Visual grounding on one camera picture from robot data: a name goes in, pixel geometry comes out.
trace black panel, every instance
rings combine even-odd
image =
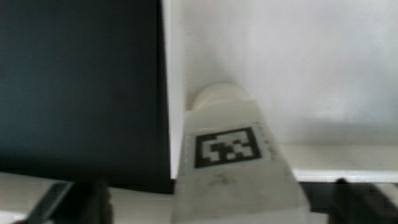
[[[156,0],[0,0],[0,171],[169,192]]]

